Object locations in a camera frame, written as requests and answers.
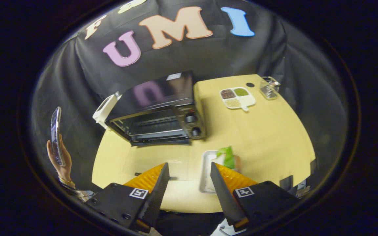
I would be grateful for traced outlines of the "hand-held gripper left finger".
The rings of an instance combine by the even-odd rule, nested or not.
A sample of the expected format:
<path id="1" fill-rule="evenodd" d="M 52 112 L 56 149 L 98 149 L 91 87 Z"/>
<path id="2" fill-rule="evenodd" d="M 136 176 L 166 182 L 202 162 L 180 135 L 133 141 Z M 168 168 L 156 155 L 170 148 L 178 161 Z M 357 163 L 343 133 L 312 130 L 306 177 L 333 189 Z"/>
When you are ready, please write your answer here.
<path id="1" fill-rule="evenodd" d="M 148 233 L 156 225 L 169 178 L 169 164 L 162 163 L 125 184 L 109 184 L 85 204 L 121 227 Z"/>

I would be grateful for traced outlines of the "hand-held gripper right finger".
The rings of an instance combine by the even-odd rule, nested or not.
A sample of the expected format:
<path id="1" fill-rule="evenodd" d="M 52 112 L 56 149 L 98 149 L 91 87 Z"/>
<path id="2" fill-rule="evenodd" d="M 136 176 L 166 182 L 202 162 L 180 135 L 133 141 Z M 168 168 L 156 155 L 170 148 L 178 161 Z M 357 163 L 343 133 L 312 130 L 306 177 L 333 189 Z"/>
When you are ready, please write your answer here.
<path id="1" fill-rule="evenodd" d="M 210 177 L 222 212 L 235 230 L 267 224 L 300 201 L 272 181 L 258 183 L 215 162 L 211 163 Z"/>

